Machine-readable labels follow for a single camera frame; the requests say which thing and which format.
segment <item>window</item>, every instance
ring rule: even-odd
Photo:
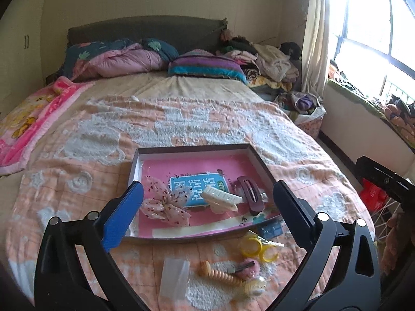
[[[364,94],[414,102],[414,31],[404,0],[330,0],[329,57]]]

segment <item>striped pillow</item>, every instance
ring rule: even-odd
[[[248,84],[244,72],[233,59],[199,49],[189,51],[170,63],[169,75],[229,78]]]

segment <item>yellow ring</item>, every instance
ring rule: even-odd
[[[278,258],[278,253],[276,253],[273,257],[271,257],[271,258],[265,258],[264,257],[264,252],[267,250],[267,249],[269,249],[269,248],[271,248],[271,247],[275,247],[275,248],[277,248],[277,246],[275,245],[275,244],[265,244],[263,247],[262,247],[262,250],[260,251],[260,253],[259,253],[259,258],[261,259],[261,261],[264,261],[264,262],[273,262],[273,261],[275,261],[277,258]]]
[[[251,252],[251,253],[245,251],[243,249],[243,243],[246,243],[247,241],[255,241],[256,243],[258,243],[258,250],[256,252]],[[256,237],[251,237],[251,238],[248,238],[247,240],[242,241],[242,244],[241,244],[241,253],[242,253],[242,255],[244,255],[244,257],[253,257],[253,256],[256,256],[261,251],[262,251],[262,243]]]

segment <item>baseboard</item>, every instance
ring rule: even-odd
[[[344,153],[339,146],[335,144],[333,140],[327,137],[322,131],[319,132],[318,138],[333,151],[336,157],[347,167],[347,169],[353,174],[357,181],[362,185],[362,177],[356,171],[356,165],[354,162]]]

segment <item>floor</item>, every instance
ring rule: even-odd
[[[335,164],[340,168],[342,173],[346,176],[346,178],[350,181],[351,185],[354,187],[356,192],[360,192],[363,187],[360,185],[359,181],[353,176],[353,174],[349,171],[349,169],[340,161],[338,157],[333,153],[331,149],[329,149],[320,139],[317,138],[317,143],[326,151],[326,153],[333,159]]]

